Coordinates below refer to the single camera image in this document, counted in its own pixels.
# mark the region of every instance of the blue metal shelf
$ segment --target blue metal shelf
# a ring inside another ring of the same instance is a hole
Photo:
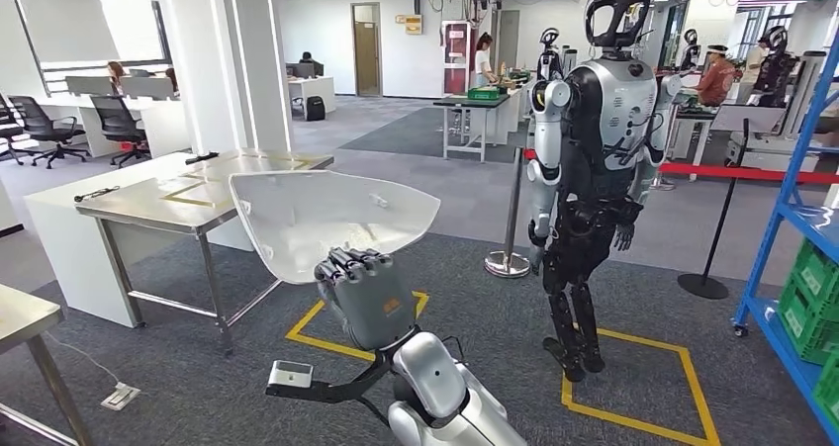
[[[770,316],[769,320],[766,320],[766,316],[764,315],[766,309],[776,310],[778,303],[774,300],[763,298],[750,298],[747,303],[749,305],[749,311],[752,312],[752,317],[754,317],[764,335],[766,335],[772,348],[775,349],[775,353],[778,354],[781,363],[784,364],[790,377],[792,377],[792,381],[795,382],[795,385],[802,392],[812,392],[816,382],[818,382],[818,377],[821,375],[821,366],[804,362],[798,358],[798,353],[795,352],[795,348],[790,342],[790,337],[778,319],[778,316],[781,315],[780,313],[776,313]],[[839,444],[839,431],[833,427],[830,418],[816,404],[813,395],[804,395],[804,398],[809,403],[810,408],[815,413],[816,419],[818,419],[821,427],[824,428],[824,432],[827,433],[830,441],[833,444]]]
[[[806,239],[815,244],[834,262],[839,262],[839,221],[834,217],[833,209],[805,206],[801,203],[801,197],[795,187],[801,164],[809,151],[837,152],[836,148],[810,147],[819,115],[831,102],[839,98],[839,92],[827,96],[830,83],[833,80],[833,69],[837,67],[837,63],[839,63],[839,32],[833,38],[833,45],[823,67],[826,70],[822,72],[816,84],[810,106],[801,124],[798,142],[790,159],[790,167],[787,169],[787,175],[781,185],[778,200],[775,202],[775,207],[769,217],[769,223],[766,226],[760,249],[749,275],[749,281],[743,290],[743,297],[740,299],[740,305],[732,322],[735,327],[745,327],[746,318],[749,313],[752,314],[755,323],[763,331],[772,348],[775,349],[784,367],[790,373],[792,381],[807,400],[807,404],[809,404],[821,427],[824,428],[830,441],[839,446],[839,430],[833,426],[821,407],[816,404],[813,396],[813,388],[818,382],[822,367],[804,362],[798,357],[787,332],[784,330],[784,326],[778,319],[779,313],[766,319],[766,310],[768,308],[776,309],[778,303],[757,297],[769,253],[783,220],[791,223]]]
[[[825,255],[839,262],[839,214],[833,209],[779,204],[778,212]]]

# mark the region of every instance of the black backpack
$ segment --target black backpack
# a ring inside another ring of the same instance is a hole
[[[306,99],[306,121],[319,122],[326,118],[326,107],[321,97],[309,97]]]

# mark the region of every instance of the red shirt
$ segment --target red shirt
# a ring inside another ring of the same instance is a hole
[[[709,107],[718,107],[725,101],[734,82],[734,65],[724,58],[715,62],[697,85],[699,102]]]

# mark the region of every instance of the humanoid robot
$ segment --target humanoid robot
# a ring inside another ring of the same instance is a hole
[[[527,166],[533,189],[529,260],[533,273],[540,265],[543,270],[557,334],[542,345],[572,382],[605,366],[588,279],[608,258],[613,239],[618,250],[629,248],[635,220],[664,159],[663,127],[681,88],[679,76],[657,82],[647,64],[621,50],[635,42],[649,2],[589,0],[586,35],[603,48],[603,56],[579,64],[564,80],[537,82],[530,94],[536,133],[535,158]],[[644,3],[642,15],[619,31],[624,13],[635,3]],[[613,8],[612,19],[595,36],[592,20],[603,6]],[[566,297],[569,284],[579,330]]]
[[[558,38],[559,31],[556,28],[548,28],[542,31],[539,43],[544,45],[544,50],[539,56],[539,65],[536,68],[536,77],[539,80],[565,78],[562,74],[562,58],[556,51],[556,45],[554,45]]]
[[[389,255],[332,249],[315,269],[321,299],[353,344],[374,351],[373,364],[352,382],[312,380],[312,366],[276,361],[266,394],[310,401],[359,401],[404,446],[526,446],[507,411],[434,334],[415,323],[414,295]],[[388,372],[396,401],[387,419],[363,394]]]
[[[769,40],[769,55],[761,62],[754,91],[763,93],[758,106],[782,108],[787,105],[787,83],[798,58],[787,52],[787,29],[775,26],[764,35]]]
[[[682,54],[682,63],[679,65],[680,71],[694,70],[699,65],[699,52],[702,47],[697,44],[699,34],[696,29],[688,29],[685,32],[685,42],[688,46],[685,47],[685,52]]]

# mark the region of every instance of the yellow floor square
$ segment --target yellow floor square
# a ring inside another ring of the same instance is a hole
[[[420,317],[420,313],[425,308],[425,304],[428,303],[428,294],[421,293],[419,291],[414,291],[414,297],[417,298],[417,305],[415,307],[415,317]],[[307,345],[311,345],[313,347],[319,347],[321,349],[331,350],[332,352],[337,352],[339,354],[349,355],[351,357],[357,357],[359,359],[367,360],[372,362],[375,358],[373,354],[370,352],[364,352],[363,350],[358,350],[353,347],[349,347],[346,345],[338,344],[335,342],[329,342],[327,340],[317,339],[315,337],[301,334],[300,331],[306,327],[312,319],[324,308],[325,304],[323,301],[318,301],[315,303],[314,306],[303,316],[291,330],[288,331],[286,334],[286,338],[289,340],[295,340],[297,342],[302,342]]]
[[[702,429],[705,432],[705,437],[698,438],[696,436],[686,434],[681,431],[665,428],[657,424],[641,421],[639,419],[630,418],[629,416],[623,416],[621,414],[616,414],[610,411],[593,408],[584,404],[574,403],[574,398],[572,394],[573,384],[571,384],[571,382],[569,382],[565,377],[562,378],[562,404],[566,405],[568,409],[570,409],[571,411],[575,411],[580,414],[593,416],[595,418],[610,421],[612,423],[617,423],[623,426],[628,426],[630,428],[639,429],[641,431],[646,431],[648,433],[656,434],[658,436],[663,436],[668,439],[681,441],[686,444],[692,444],[695,446],[719,445],[719,437],[716,434],[716,427],[713,425],[713,420],[710,417],[710,410],[707,407],[704,395],[702,394],[702,389],[699,386],[697,372],[694,370],[694,363],[691,361],[691,354],[687,348],[682,347],[681,345],[668,344],[666,342],[646,339],[644,337],[624,334],[622,332],[615,332],[613,330],[598,329],[598,334],[613,337],[615,339],[625,340],[627,342],[635,342],[650,347],[670,350],[679,354],[679,359],[682,361],[682,367],[685,369],[685,375],[688,377],[688,385],[691,387],[691,394],[694,397],[694,402],[697,404],[699,420],[702,423]]]

